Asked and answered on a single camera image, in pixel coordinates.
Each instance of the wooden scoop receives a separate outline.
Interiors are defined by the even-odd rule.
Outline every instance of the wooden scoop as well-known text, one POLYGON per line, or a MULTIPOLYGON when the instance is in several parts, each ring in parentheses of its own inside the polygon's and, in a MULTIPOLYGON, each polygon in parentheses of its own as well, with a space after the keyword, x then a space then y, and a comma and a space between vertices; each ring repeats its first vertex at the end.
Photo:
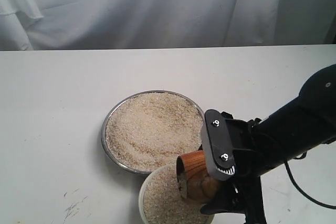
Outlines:
POLYGON ((221 186, 219 180, 208 174, 203 151, 178 156, 176 175, 181 197, 187 202, 208 203, 221 186))

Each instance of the bowl rim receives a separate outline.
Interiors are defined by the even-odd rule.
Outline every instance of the bowl rim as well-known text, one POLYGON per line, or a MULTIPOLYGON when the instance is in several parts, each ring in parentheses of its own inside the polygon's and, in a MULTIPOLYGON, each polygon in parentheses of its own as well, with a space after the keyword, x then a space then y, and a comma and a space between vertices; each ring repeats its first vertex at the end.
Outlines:
POLYGON ((134 168, 131 168, 131 167, 128 167, 127 165, 125 164, 122 164, 114 155, 113 153, 109 150, 108 146, 107 146, 107 143, 106 143, 106 126, 107 126, 107 122, 109 121, 109 119, 111 118, 112 114, 121 106, 123 105, 125 102, 135 98, 135 97, 138 97, 142 94, 147 94, 147 93, 169 93, 169 94, 174 94, 174 95, 178 95, 179 97, 182 97, 184 99, 186 99, 189 103, 191 103, 192 105, 194 105, 196 107, 196 109, 198 110, 198 113, 200 114, 200 116, 202 117, 203 121, 204 121, 204 112, 203 110, 200 108, 200 106, 197 105, 197 103, 195 103, 193 100, 191 100, 190 98, 182 95, 182 94, 179 94, 179 93, 176 93, 176 92, 173 92, 173 91, 167 91, 167 90, 149 90, 149 91, 143 91, 143 92, 140 92, 140 93, 136 93, 136 94, 133 94, 125 99, 123 99, 121 102, 119 102, 116 106, 113 107, 113 109, 107 114, 104 122, 103 122, 103 125, 102 125, 102 128, 101 128, 101 144, 103 146, 103 149, 106 153, 106 155, 113 161, 115 162, 118 166, 120 166, 121 168, 123 168, 124 170, 128 171, 128 172, 131 172, 131 173, 134 173, 134 174, 139 174, 139 175, 144 175, 144 176, 148 176, 149 174, 151 174, 152 172, 150 171, 143 171, 143 170, 138 170, 138 169, 134 169, 134 168))
MULTIPOLYGON (((139 207, 139 212, 140 212, 140 217, 143 221, 144 224, 150 224, 148 221, 147 221, 147 218, 146 218, 146 215, 145 215, 145 212, 143 210, 143 198, 144 198, 144 195, 145 195, 145 191, 146 191, 146 188, 147 188, 147 185, 148 183, 151 181, 151 179, 158 173, 160 172, 161 170, 165 169, 166 167, 168 166, 175 166, 174 164, 168 164, 168 165, 164 165, 164 166, 161 166, 159 167, 158 169, 156 169, 155 171, 153 171, 146 179, 145 181, 142 183, 142 186, 140 188, 140 191, 139 191, 139 197, 138 197, 138 207, 139 207)), ((210 224, 214 219, 214 215, 209 215, 206 222, 204 224, 210 224)))

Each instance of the screw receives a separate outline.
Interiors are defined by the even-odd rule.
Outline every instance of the screw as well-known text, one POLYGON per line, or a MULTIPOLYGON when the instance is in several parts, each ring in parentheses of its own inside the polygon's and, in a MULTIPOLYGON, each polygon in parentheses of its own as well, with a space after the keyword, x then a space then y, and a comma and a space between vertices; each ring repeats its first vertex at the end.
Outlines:
POLYGON ((218 127, 219 126, 219 120, 213 121, 212 125, 215 126, 215 127, 218 127))
POLYGON ((223 161, 227 161, 229 158, 229 155, 227 155, 226 153, 224 153, 223 155, 221 155, 220 157, 223 161))

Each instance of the robotic arm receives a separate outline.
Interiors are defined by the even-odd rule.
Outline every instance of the robotic arm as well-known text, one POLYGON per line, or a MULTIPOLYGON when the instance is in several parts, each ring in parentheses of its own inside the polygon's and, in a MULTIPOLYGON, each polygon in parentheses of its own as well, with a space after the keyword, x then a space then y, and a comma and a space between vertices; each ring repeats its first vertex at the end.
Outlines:
POLYGON ((203 214, 237 212, 245 214, 246 224, 266 224, 260 176, 281 164, 306 198, 336 209, 307 195, 287 163, 336 140, 336 65, 315 73, 298 97, 265 120, 245 122, 226 112, 206 111, 201 134, 207 172, 222 182, 215 197, 202 207, 203 214))

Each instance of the white backdrop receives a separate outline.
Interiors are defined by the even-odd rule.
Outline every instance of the white backdrop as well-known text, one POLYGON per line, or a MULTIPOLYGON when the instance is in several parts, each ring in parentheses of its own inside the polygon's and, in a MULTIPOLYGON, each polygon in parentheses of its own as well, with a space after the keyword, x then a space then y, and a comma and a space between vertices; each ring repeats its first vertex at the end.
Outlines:
POLYGON ((336 0, 0 0, 0 50, 321 44, 336 0))

